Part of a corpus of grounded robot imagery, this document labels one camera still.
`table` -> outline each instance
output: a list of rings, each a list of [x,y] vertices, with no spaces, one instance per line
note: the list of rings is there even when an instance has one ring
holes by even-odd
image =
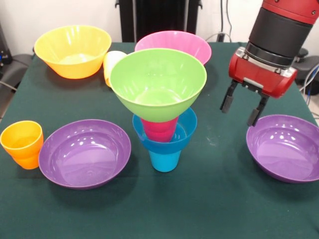
[[[105,186],[59,187],[39,169],[21,169],[0,149],[1,239],[317,239],[319,183],[287,184],[255,164],[246,121],[260,97],[242,87],[228,114],[220,104],[230,83],[230,57],[242,43],[211,43],[207,83],[192,105],[198,127],[170,173],[155,171],[132,126],[132,113],[105,85],[103,72],[65,80],[35,57],[2,122],[35,120],[47,138],[75,120],[103,119],[122,127],[132,156]],[[132,52],[134,44],[111,50]],[[315,123],[295,84],[263,115],[289,114]]]

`red robot arm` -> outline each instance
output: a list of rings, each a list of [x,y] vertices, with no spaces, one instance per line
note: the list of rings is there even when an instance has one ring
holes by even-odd
[[[264,0],[248,44],[229,64],[230,87],[220,109],[227,113],[238,84],[261,95],[248,119],[254,126],[269,97],[279,98],[296,78],[291,65],[319,16],[319,0]]]

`bowl rim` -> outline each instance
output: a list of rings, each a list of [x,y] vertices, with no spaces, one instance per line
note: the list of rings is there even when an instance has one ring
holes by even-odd
[[[191,32],[187,32],[187,31],[164,30],[164,31],[158,31],[158,32],[150,33],[150,34],[144,36],[143,38],[141,38],[141,39],[136,43],[136,45],[135,45],[135,47],[134,47],[134,51],[142,51],[142,49],[141,49],[141,50],[137,50],[137,48],[142,44],[142,41],[147,40],[148,38],[150,38],[150,37],[152,37],[152,36],[154,36],[154,35],[161,35],[161,34],[165,34],[165,33],[171,33],[171,34],[172,34],[172,33],[175,33],[175,32],[177,32],[178,34],[184,34],[184,35],[189,35],[189,36],[192,36],[192,37],[196,37],[196,38],[199,39],[200,41],[204,42],[205,45],[208,47],[207,49],[209,49],[209,54],[208,54],[207,59],[205,59],[203,62],[201,62],[201,61],[200,61],[200,62],[201,62],[203,65],[205,65],[205,64],[209,61],[209,59],[210,59],[211,56],[212,56],[212,49],[211,49],[209,43],[208,43],[207,41],[205,41],[202,37],[200,37],[200,36],[198,36],[198,35],[196,35],[196,34],[193,34],[193,33],[191,33]]]
[[[129,141],[129,154],[128,154],[127,158],[125,158],[125,163],[124,163],[123,166],[119,169],[118,172],[116,172],[116,173],[114,173],[114,174],[112,175],[111,178],[109,178],[109,179],[107,179],[107,180],[103,180],[103,181],[98,182],[98,183],[95,183],[95,184],[91,184],[91,185],[85,185],[85,186],[70,186],[70,185],[67,185],[67,184],[64,184],[64,183],[59,183],[59,182],[57,182],[56,180],[53,180],[53,179],[49,178],[49,177],[46,175],[46,173],[44,172],[44,169],[41,168],[41,163],[40,163],[40,162],[43,161],[43,160],[40,160],[40,155],[41,155],[41,152],[42,152],[42,150],[43,150],[43,146],[44,146],[45,143],[46,143],[52,136],[54,136],[54,134],[56,134],[58,131],[60,131],[60,130],[62,130],[62,129],[64,129],[64,128],[66,128],[66,127],[72,125],[72,124],[76,124],[76,123],[79,123],[79,122],[85,122],[85,121],[102,121],[102,122],[106,122],[106,123],[112,124],[113,126],[119,128],[119,129],[124,133],[124,135],[126,136],[126,138],[127,138],[128,141]],[[42,146],[42,148],[41,148],[41,150],[40,150],[40,152],[39,152],[39,157],[38,157],[38,164],[39,164],[39,169],[40,169],[40,171],[41,171],[42,174],[45,176],[45,178],[48,179],[49,181],[51,181],[52,183],[55,183],[55,184],[57,184],[57,185],[59,185],[59,186],[65,187],[65,188],[71,188],[71,189],[90,189],[90,188],[95,188],[95,187],[97,187],[97,186],[99,186],[99,185],[103,185],[104,183],[107,183],[108,181],[114,179],[120,172],[123,171],[123,169],[125,168],[125,166],[126,166],[127,163],[129,162],[130,157],[131,157],[131,154],[132,154],[132,143],[131,143],[131,139],[130,139],[129,135],[125,132],[125,130],[122,129],[122,128],[121,128],[120,126],[118,126],[117,124],[115,124],[115,123],[113,123],[113,122],[110,122],[110,121],[107,121],[107,120],[103,120],[103,119],[81,119],[81,120],[77,120],[77,121],[73,121],[73,122],[70,122],[70,123],[68,123],[68,124],[65,124],[65,125],[63,125],[62,127],[56,129],[52,134],[50,134],[50,135],[48,136],[48,138],[44,141],[43,146]]]
[[[196,95],[198,95],[202,89],[204,88],[206,82],[207,82],[207,71],[206,71],[206,68],[204,67],[204,65],[194,56],[188,54],[188,53],[185,53],[183,51],[178,51],[178,50],[175,50],[175,49],[170,49],[170,48],[148,48],[148,49],[144,49],[144,50],[140,50],[140,51],[134,51],[130,54],[128,54],[126,57],[124,57],[123,59],[121,59],[120,61],[118,61],[118,63],[120,63],[121,61],[125,60],[127,57],[130,57],[131,55],[135,55],[135,54],[140,54],[141,52],[144,52],[144,51],[166,51],[166,52],[175,52],[176,54],[183,54],[187,57],[190,57],[190,58],[193,58],[195,61],[197,61],[197,63],[200,65],[200,67],[202,68],[203,72],[204,72],[204,81],[201,85],[201,87],[195,91],[192,95],[190,95],[189,97],[187,97],[186,99],[183,99],[182,101],[179,101],[179,102],[172,102],[172,103],[169,103],[169,104],[162,104],[162,105],[156,105],[156,104],[138,104],[136,103],[135,101],[132,101],[132,100],[128,100],[126,97],[123,97],[121,94],[119,94],[119,92],[117,90],[115,90],[112,86],[112,73],[114,72],[113,70],[111,71],[110,75],[109,75],[109,83],[110,83],[110,86],[113,90],[113,92],[118,96],[120,97],[121,99],[133,104],[133,105],[137,105],[137,106],[143,106],[143,107],[167,107],[167,106],[173,106],[173,105],[179,105],[181,103],[184,103],[190,99],[192,99],[193,97],[195,97]]]
[[[52,33],[52,32],[59,31],[59,30],[61,30],[61,29],[73,28],[73,27],[93,28],[93,29],[95,29],[95,30],[98,30],[98,31],[104,33],[104,34],[107,36],[107,38],[109,39],[109,41],[108,41],[108,46],[106,47],[106,50],[104,50],[101,54],[99,54],[98,56],[95,56],[95,57],[94,57],[93,59],[91,59],[91,60],[88,60],[88,61],[86,61],[86,62],[76,63],[76,64],[74,64],[74,63],[63,63],[63,64],[61,64],[61,63],[58,63],[58,62],[55,62],[55,61],[47,60],[47,59],[45,59],[44,57],[42,57],[42,56],[39,55],[39,52],[38,52],[38,49],[37,49],[37,45],[38,45],[39,41],[40,41],[43,37],[45,37],[46,35],[48,35],[48,34],[50,34],[50,33]],[[104,55],[108,52],[108,50],[110,49],[111,44],[112,44],[112,38],[111,38],[110,34],[109,34],[107,31],[105,31],[105,30],[103,30],[103,29],[101,29],[101,28],[99,28],[99,27],[96,27],[96,26],[80,25],[80,24],[79,24],[79,25],[65,25],[65,26],[60,26],[60,27],[51,29],[51,30],[49,30],[49,31],[47,31],[47,32],[45,32],[45,33],[43,33],[43,34],[40,35],[40,36],[37,38],[37,40],[35,41],[34,46],[33,46],[33,49],[34,49],[34,53],[36,54],[36,56],[39,57],[39,58],[40,58],[41,60],[43,60],[44,62],[51,63],[51,64],[55,64],[55,65],[60,65],[60,66],[74,66],[74,65],[80,65],[80,64],[83,64],[83,63],[87,63],[87,62],[92,62],[92,61],[96,60],[97,58],[104,56]]]
[[[309,125],[311,125],[313,127],[319,128],[317,125],[315,125],[314,123],[309,122],[308,120],[302,119],[302,118],[297,117],[297,116],[290,116],[290,115],[284,115],[284,114],[267,115],[267,116],[263,116],[263,117],[259,118],[259,120],[266,119],[266,118],[272,118],[272,117],[286,117],[286,118],[291,118],[291,119],[297,119],[297,120],[302,121],[304,123],[307,123],[307,124],[309,124]],[[307,180],[307,179],[306,180],[304,180],[304,179],[295,179],[295,178],[283,176],[282,174],[275,173],[272,170],[266,168],[257,158],[255,158],[254,154],[252,153],[251,147],[249,147],[248,134],[250,134],[250,132],[253,129],[254,129],[253,126],[250,126],[247,129],[247,132],[246,132],[246,145],[247,145],[247,148],[248,148],[251,156],[253,157],[253,159],[259,165],[259,167],[261,167],[263,170],[266,170],[266,171],[270,172],[270,174],[272,174],[271,177],[276,178],[277,180],[279,180],[279,178],[281,178],[281,179],[284,179],[284,180],[289,181],[291,183],[310,183],[310,182],[314,182],[314,181],[318,181],[319,180],[319,175],[316,178],[309,179],[309,180]]]

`cup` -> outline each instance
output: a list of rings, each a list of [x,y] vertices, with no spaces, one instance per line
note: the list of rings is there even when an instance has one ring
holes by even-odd
[[[166,122],[150,122],[141,119],[146,136],[156,142],[170,142],[178,121],[178,117]]]
[[[109,83],[109,76],[111,74],[113,67],[116,65],[116,63],[118,63],[118,61],[120,61],[126,56],[127,54],[122,51],[109,51],[108,53],[106,53],[103,60],[103,68],[104,80],[108,87],[111,87]]]
[[[24,169],[39,166],[43,131],[34,121],[23,120],[9,125],[0,135],[0,143],[14,161]]]
[[[149,151],[151,163],[159,172],[174,170],[179,162],[181,151],[188,145],[197,127],[195,112],[188,108],[178,117],[176,130],[170,142],[156,142],[146,137],[142,119],[133,115],[133,127],[143,146]]]

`white wall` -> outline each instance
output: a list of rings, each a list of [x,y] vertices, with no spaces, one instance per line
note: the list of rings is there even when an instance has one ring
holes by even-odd
[[[219,0],[202,0],[198,10],[197,35],[207,38],[220,30]],[[114,42],[122,41],[120,11],[115,0],[0,0],[0,22],[12,54],[31,53],[36,39],[53,28],[88,24],[105,29]],[[232,40],[247,41],[262,0],[229,0]],[[229,25],[224,14],[224,31]],[[319,55],[319,23],[305,47]]]

